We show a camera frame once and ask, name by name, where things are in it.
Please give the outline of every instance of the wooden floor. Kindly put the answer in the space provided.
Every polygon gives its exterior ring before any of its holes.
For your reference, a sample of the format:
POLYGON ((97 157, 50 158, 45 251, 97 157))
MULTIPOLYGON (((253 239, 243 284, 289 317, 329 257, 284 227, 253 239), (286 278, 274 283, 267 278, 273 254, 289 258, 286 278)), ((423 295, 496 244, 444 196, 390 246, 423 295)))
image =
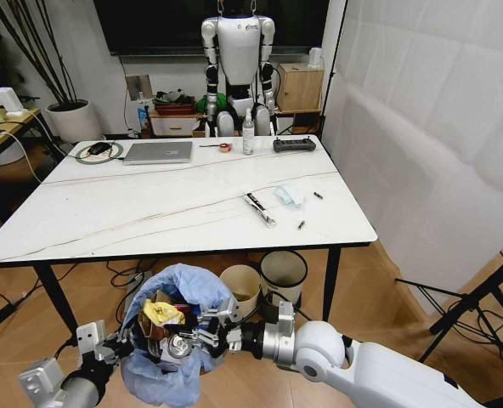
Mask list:
MULTIPOLYGON (((35 150, 33 159, 40 156, 35 150)), ((28 179, 26 165, 0 168, 0 182, 22 184, 28 179)), ((16 202, 22 197, 14 198, 16 202)), ((302 309, 314 319, 321 317, 326 251, 303 251, 309 267, 302 289, 302 309)), ((205 267, 216 274, 230 265, 257 259, 260 254, 166 258, 154 271, 175 263, 205 267)), ((480 273, 491 273, 502 262, 497 257, 480 273)), ((111 263, 118 269, 136 261, 111 263)), ((56 266, 62 276, 70 265, 56 266)), ((427 318, 408 288, 393 280, 398 269, 389 260, 380 243, 367 248, 347 249, 336 283, 330 323, 359 341, 374 341, 417 358, 431 342, 427 318)), ((115 308, 124 292, 113 288, 112 273, 104 263, 83 263, 61 285, 80 324, 105 319, 107 329, 116 329, 115 308)), ((0 291, 12 300, 31 288, 36 276, 30 268, 0 269, 0 291)), ((495 301, 486 299, 484 307, 499 310, 495 301)), ((476 323, 476 316, 466 316, 476 323)), ((45 292, 36 291, 18 313, 0 325, 0 407, 29 406, 17 376, 31 362, 53 355, 69 332, 55 313, 45 292)), ((65 372, 76 367, 76 350, 67 349, 59 357, 65 372)), ((454 378, 478 401, 503 395, 503 363, 496 348, 470 343, 451 332, 427 361, 428 365, 454 378)), ((347 397, 323 385, 311 383, 296 373, 281 371, 271 362, 257 361, 250 354, 228 355, 225 363, 201 378, 200 407, 352 407, 347 397)), ((108 407, 146 407, 128 394, 119 371, 112 377, 106 396, 99 405, 108 407)))

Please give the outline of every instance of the computer mouse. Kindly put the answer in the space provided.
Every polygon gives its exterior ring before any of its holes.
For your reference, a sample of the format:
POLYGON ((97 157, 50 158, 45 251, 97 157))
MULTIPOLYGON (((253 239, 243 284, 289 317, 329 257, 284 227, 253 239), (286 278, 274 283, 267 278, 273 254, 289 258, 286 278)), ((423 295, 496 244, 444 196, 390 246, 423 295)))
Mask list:
POLYGON ((88 153, 90 155, 96 156, 99 155, 100 153, 103 153, 111 148, 111 144, 106 143, 106 142, 97 142, 95 144, 92 144, 89 149, 88 153))

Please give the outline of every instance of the black remote control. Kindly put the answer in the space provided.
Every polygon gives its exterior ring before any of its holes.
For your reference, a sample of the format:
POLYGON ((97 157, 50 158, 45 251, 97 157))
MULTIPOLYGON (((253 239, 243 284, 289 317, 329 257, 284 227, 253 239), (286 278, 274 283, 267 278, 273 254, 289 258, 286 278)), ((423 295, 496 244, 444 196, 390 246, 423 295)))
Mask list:
POLYGON ((307 150, 312 151, 315 150, 316 144, 310 139, 300 139, 300 140, 282 140, 276 139, 272 146, 274 147, 274 151, 276 153, 280 153, 281 151, 289 151, 289 150, 307 150))

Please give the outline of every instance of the laptop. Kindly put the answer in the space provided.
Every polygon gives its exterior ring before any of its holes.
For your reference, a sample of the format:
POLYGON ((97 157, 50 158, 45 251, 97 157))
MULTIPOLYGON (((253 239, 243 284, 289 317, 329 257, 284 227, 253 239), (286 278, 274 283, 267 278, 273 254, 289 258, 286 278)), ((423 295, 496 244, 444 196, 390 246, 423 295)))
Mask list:
POLYGON ((193 142, 135 143, 123 164, 189 163, 193 142))

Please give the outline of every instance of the black screen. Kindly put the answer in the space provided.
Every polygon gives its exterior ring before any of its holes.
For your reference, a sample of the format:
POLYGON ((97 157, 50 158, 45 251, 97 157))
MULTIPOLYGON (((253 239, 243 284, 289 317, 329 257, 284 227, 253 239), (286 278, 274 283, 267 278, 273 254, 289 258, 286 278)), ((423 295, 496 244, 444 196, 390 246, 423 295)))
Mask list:
MULTIPOLYGON (((113 55, 203 55, 201 23, 218 16, 216 0, 94 3, 113 55)), ((256 14, 274 20, 275 54, 300 54, 321 46, 328 6, 329 0, 257 0, 256 14)))

